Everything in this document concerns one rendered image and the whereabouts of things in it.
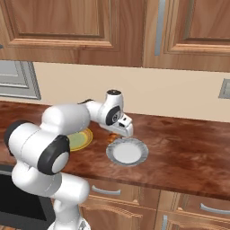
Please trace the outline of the grey wall socket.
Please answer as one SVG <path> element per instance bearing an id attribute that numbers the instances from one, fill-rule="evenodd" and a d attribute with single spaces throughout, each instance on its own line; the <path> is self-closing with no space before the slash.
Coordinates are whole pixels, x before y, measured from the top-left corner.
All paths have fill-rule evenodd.
<path id="1" fill-rule="evenodd" d="M 230 99 L 230 79 L 224 79 L 220 93 L 219 93 L 220 99 Z"/>

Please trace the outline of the wide wooden wall cupboard door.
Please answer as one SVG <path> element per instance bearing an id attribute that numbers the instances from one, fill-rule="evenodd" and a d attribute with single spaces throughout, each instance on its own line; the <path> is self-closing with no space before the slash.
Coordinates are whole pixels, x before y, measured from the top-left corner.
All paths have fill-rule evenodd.
<path id="1" fill-rule="evenodd" d="M 0 60 L 141 66 L 145 0 L 0 0 Z"/>

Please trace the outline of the grey framed panel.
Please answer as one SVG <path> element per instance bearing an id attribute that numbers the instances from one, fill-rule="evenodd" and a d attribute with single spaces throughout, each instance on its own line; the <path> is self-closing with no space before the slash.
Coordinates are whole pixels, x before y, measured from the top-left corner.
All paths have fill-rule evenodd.
<path id="1" fill-rule="evenodd" d="M 0 96 L 32 100 L 41 99 L 32 62 L 0 60 Z"/>

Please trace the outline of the wooden base cupboard door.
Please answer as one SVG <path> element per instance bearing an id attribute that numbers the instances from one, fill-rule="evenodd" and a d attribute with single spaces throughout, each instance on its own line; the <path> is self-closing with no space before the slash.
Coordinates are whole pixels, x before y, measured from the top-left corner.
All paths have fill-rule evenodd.
<path id="1" fill-rule="evenodd" d="M 166 230 L 230 230 L 229 220 L 165 211 L 157 212 L 154 230 L 161 230 L 163 215 L 168 218 Z"/>
<path id="2" fill-rule="evenodd" d="M 81 205 L 92 230 L 140 230 L 142 216 L 108 205 Z"/>

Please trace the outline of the yellow green plate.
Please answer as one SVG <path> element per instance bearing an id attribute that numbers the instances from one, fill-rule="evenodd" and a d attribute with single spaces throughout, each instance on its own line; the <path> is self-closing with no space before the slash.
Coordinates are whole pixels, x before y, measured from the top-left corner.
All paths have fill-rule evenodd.
<path id="1" fill-rule="evenodd" d="M 67 136 L 69 139 L 70 151 L 79 151 L 89 146 L 93 140 L 93 132 L 86 128 L 83 131 L 76 132 Z"/>

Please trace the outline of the wooden drawer front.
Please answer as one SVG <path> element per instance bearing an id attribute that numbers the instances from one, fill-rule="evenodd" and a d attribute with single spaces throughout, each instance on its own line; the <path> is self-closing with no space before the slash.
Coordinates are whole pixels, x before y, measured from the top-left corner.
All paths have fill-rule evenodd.
<path id="1" fill-rule="evenodd" d="M 230 221 L 230 215 L 219 215 L 211 212 L 201 210 L 199 204 L 203 203 L 210 208 L 221 210 L 230 210 L 230 201 L 222 199 L 213 199 L 208 197 L 200 197 L 195 195 L 181 194 L 178 207 L 183 211 L 199 214 L 208 217 L 219 217 Z"/>
<path id="2" fill-rule="evenodd" d="M 91 191 L 90 191 L 91 197 L 97 199 L 118 201 L 118 202 L 128 203 L 128 204 L 139 203 L 139 188 L 137 186 L 117 183 L 112 181 L 101 181 L 95 179 L 88 179 L 88 181 L 91 186 Z M 101 194 L 92 190 L 93 185 L 103 190 L 121 190 L 121 194 L 119 196 Z"/>

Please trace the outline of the black oven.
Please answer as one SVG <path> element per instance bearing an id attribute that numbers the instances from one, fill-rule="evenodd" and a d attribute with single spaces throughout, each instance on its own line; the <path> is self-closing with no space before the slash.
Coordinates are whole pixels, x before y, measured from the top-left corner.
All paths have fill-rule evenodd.
<path id="1" fill-rule="evenodd" d="M 18 189 L 12 181 L 11 165 L 0 164 L 0 227 L 48 230 L 55 220 L 50 198 Z"/>

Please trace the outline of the grey rimmed white plate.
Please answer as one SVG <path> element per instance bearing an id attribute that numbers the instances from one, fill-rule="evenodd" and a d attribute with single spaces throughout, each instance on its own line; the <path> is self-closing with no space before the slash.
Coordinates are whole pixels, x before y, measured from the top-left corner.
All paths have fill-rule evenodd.
<path id="1" fill-rule="evenodd" d="M 149 154 L 148 147 L 133 137 L 117 138 L 106 148 L 106 155 L 115 164 L 136 166 L 143 163 Z"/>

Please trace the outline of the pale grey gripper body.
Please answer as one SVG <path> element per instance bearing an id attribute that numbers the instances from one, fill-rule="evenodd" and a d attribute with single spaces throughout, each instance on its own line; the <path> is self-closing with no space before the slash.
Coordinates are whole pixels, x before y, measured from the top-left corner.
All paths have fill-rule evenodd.
<path id="1" fill-rule="evenodd" d="M 133 136 L 133 124 L 130 123 L 126 127 L 122 127 L 120 124 L 112 127 L 114 133 L 117 133 L 123 137 L 132 137 Z"/>

